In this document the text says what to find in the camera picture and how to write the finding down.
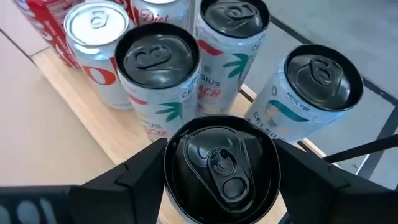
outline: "green leaf graphic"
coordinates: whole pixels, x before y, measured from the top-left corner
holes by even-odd
[[[160,111],[156,112],[156,114],[167,114],[167,113],[170,113],[168,115],[168,117],[166,118],[166,122],[172,121],[178,116],[180,117],[180,119],[182,121],[182,103],[169,102],[169,103],[161,103],[160,105],[169,106],[170,107],[170,108],[167,108],[167,109],[160,110]]]
[[[234,61],[234,62],[228,62],[223,67],[227,68],[227,67],[237,66],[234,70],[232,70],[229,73],[228,78],[233,78],[236,75],[239,75],[238,79],[240,79],[242,77],[242,74],[243,74],[243,71],[244,71],[246,65],[248,64],[249,57],[246,54],[242,54],[242,53],[236,53],[236,54],[232,54],[232,55],[237,57],[239,60]]]

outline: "white can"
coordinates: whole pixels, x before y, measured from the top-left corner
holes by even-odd
[[[174,24],[192,34],[193,0],[131,0],[132,18],[136,26],[153,22]]]
[[[110,1],[90,1],[69,11],[64,22],[67,41],[99,98],[108,106],[132,109],[117,75],[114,50],[133,28],[127,12]]]
[[[346,57],[302,45],[283,59],[244,118],[271,138],[294,143],[340,119],[362,94],[362,78]]]
[[[171,137],[195,117],[199,49],[172,24],[130,30],[116,47],[118,74],[149,139]]]
[[[261,0],[202,1],[198,115],[227,114],[266,36],[270,14]]]

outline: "wooden tray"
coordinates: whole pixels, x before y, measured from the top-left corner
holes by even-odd
[[[88,77],[79,70],[65,66],[51,49],[35,55],[33,61],[115,164],[124,162],[151,143],[133,110],[119,111],[102,104],[91,88]],[[251,98],[256,97],[246,85],[242,90]],[[231,114],[243,116],[250,103],[239,94]],[[319,156],[325,156],[308,139],[303,142]],[[286,207],[279,194],[271,211],[259,223],[278,223],[285,212]],[[159,219],[164,224],[186,223],[171,206],[166,195]]]

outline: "silver can lid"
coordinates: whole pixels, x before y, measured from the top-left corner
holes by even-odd
[[[235,38],[252,37],[268,24],[262,20],[260,10],[250,1],[218,1],[205,9],[203,18],[212,29]]]
[[[69,38],[76,43],[99,46],[120,38],[129,27],[129,16],[116,3],[90,1],[71,9],[63,26]]]
[[[347,110],[363,93],[354,65],[340,53],[321,45],[302,45],[286,61],[285,73],[293,90],[322,110]]]
[[[124,58],[126,73],[148,88],[168,88],[184,80],[195,62],[185,41],[174,35],[148,35],[135,41]]]

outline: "teal stripe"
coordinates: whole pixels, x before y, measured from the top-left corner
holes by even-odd
[[[297,122],[306,122],[308,121],[307,119],[299,116],[297,113],[294,113],[291,109],[289,109],[287,106],[285,106],[283,103],[277,101],[277,100],[270,100],[268,103],[274,105],[276,108],[279,109],[280,112],[282,112],[286,117],[297,121]]]

